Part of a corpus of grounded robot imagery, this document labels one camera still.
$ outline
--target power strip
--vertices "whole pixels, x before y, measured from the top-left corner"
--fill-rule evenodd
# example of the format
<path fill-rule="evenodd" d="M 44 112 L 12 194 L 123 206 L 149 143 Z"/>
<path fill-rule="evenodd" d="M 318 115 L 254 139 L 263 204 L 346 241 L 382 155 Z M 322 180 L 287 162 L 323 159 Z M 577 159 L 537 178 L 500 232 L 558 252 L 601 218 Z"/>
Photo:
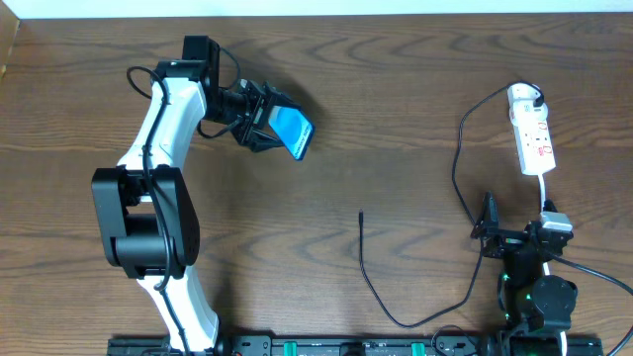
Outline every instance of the power strip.
<path fill-rule="evenodd" d="M 539 96 L 536 89 L 526 84 L 514 84 L 507 89 L 510 121 L 514 125 L 521 172 L 525 175 L 540 175 L 556 167 L 547 125 L 547 104 L 534 107 Z"/>

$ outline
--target white wall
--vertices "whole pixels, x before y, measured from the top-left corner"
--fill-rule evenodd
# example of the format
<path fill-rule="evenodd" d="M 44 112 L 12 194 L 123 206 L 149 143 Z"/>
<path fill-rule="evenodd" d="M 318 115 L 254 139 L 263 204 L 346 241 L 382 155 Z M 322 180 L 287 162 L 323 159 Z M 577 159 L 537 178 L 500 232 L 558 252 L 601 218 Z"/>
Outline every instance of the white wall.
<path fill-rule="evenodd" d="M 21 19 L 633 11 L 633 0 L 4 0 Z"/>

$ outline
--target green connector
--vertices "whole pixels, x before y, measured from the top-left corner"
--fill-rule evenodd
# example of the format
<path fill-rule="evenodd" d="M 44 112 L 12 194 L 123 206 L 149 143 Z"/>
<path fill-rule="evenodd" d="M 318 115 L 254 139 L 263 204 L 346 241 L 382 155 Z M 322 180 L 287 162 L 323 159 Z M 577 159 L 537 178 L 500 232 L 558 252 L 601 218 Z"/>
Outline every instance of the green connector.
<path fill-rule="evenodd" d="M 284 343 L 284 356 L 297 356 L 297 342 Z"/>
<path fill-rule="evenodd" d="M 411 345 L 411 351 L 413 353 L 412 356 L 424 356 L 426 352 L 424 351 L 424 344 L 415 342 Z"/>

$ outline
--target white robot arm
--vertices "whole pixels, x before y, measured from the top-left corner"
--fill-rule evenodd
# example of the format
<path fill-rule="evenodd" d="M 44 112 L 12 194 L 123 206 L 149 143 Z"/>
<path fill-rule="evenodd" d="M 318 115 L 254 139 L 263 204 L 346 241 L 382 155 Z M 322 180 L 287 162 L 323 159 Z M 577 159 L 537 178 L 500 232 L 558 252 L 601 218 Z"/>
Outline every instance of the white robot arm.
<path fill-rule="evenodd" d="M 285 145 L 297 160 L 314 132 L 301 107 L 267 83 L 241 80 L 236 92 L 220 88 L 220 50 L 207 37 L 186 37 L 183 59 L 159 62 L 154 71 L 143 68 L 154 81 L 138 136 L 116 168 L 99 168 L 92 180 L 108 261 L 147 290 L 167 324 L 171 348 L 185 353 L 213 349 L 219 327 L 193 266 L 200 227 L 182 169 L 194 131 L 217 136 L 200 129 L 202 119 L 211 120 L 225 124 L 221 133 L 231 132 L 255 152 Z M 278 137 L 264 133 L 265 125 Z M 142 203 L 153 203 L 161 214 L 128 212 L 127 207 Z M 156 288 L 163 278 L 169 278 L 165 288 Z"/>

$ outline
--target wood grain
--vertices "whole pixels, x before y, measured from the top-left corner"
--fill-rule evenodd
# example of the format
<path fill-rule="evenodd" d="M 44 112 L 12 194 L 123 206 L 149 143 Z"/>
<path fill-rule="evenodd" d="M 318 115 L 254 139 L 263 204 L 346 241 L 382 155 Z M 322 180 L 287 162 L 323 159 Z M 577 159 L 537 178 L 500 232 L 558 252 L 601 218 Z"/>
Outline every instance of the wood grain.
<path fill-rule="evenodd" d="M 498 261 L 471 300 L 413 331 L 392 325 L 358 270 L 404 322 L 463 297 L 478 254 L 450 183 L 463 113 L 528 79 L 550 106 L 558 167 L 549 196 L 576 227 L 572 260 L 633 283 L 633 17 L 386 16 L 25 21 L 0 90 L 0 349 L 96 355 L 114 334 L 163 334 L 147 295 L 103 254 L 90 192 L 147 102 L 130 65 L 179 55 L 186 34 L 228 47 L 243 77 L 302 103 L 316 135 L 302 163 L 253 154 L 231 137 L 193 140 L 185 177 L 202 229 L 196 266 L 227 328 L 279 335 L 430 334 L 502 325 Z M 234 75 L 223 58 L 221 79 Z M 458 180 L 474 212 L 496 194 L 504 226 L 535 219 L 538 186 L 520 175 L 504 98 L 465 131 Z M 573 333 L 610 349 L 633 322 L 624 292 L 567 267 Z M 622 354 L 633 354 L 629 346 Z"/>

